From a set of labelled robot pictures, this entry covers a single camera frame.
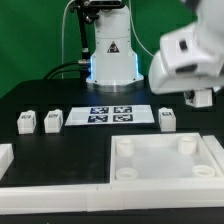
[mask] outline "black cable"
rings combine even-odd
[[[51,71],[49,71],[45,76],[44,79],[48,79],[54,72],[58,71],[61,68],[65,68],[71,65],[78,65],[78,61],[72,61],[72,62],[68,62],[62,65],[57,66],[56,68],[53,68]]]
[[[88,69],[71,69],[71,70],[61,70],[56,73],[54,73],[52,76],[50,76],[50,79],[53,79],[56,75],[61,74],[61,73],[68,73],[68,72],[87,72]]]

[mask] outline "white robot part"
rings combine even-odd
[[[121,92],[143,84],[138,57],[131,48],[130,11],[127,7],[101,11],[95,22],[96,50],[91,57],[87,86]]]
[[[224,86],[224,1],[198,2],[198,21],[160,40],[149,71],[156,94]]]

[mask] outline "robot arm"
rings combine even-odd
[[[198,20],[161,37],[149,71],[157,94],[224,86],[224,1],[181,1],[196,10]]]

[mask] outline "white cylinder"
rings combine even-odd
[[[135,146],[131,138],[119,138],[116,141],[117,155],[120,157],[131,157],[134,155]]]
[[[192,155],[197,151],[197,139],[193,136],[183,136],[178,141],[178,151],[184,155]]]
[[[193,176],[199,178],[215,177],[215,169],[211,166],[199,165],[194,166],[192,169]]]
[[[133,168],[125,167],[117,170],[116,172],[117,180],[129,181],[129,180],[135,180],[137,178],[138,178],[138,172]]]

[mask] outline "blue light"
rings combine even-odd
[[[88,79],[92,80],[93,79],[93,57],[90,58],[90,76]]]
[[[136,54],[136,76],[137,77],[140,77],[141,75],[139,74],[139,72],[138,72],[138,55]]]

